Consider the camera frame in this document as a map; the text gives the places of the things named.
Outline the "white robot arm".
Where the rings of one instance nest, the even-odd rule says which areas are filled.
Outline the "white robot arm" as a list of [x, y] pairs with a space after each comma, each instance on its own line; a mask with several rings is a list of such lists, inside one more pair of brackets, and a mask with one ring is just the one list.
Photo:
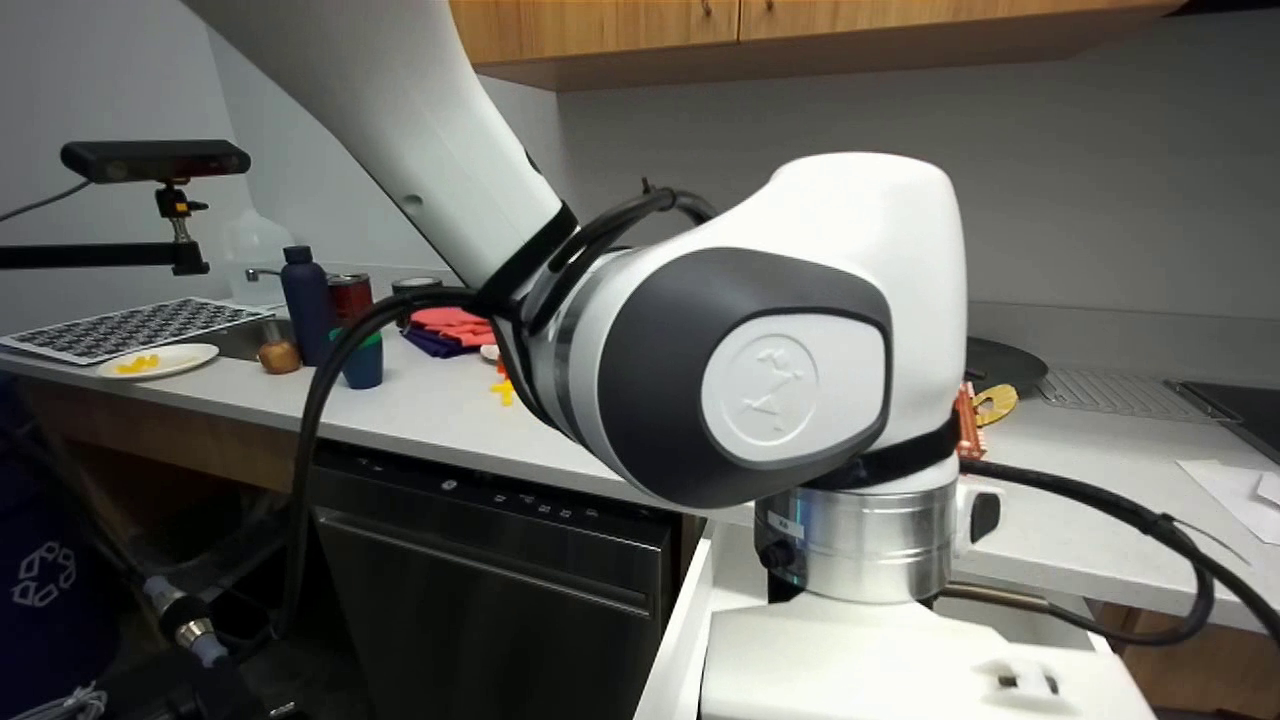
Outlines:
[[449, 0], [183, 0], [316, 118], [498, 326], [517, 398], [636, 493], [791, 501], [775, 572], [902, 604], [946, 583], [967, 355], [949, 172], [782, 164], [698, 230], [625, 248], [578, 221], [478, 81]]

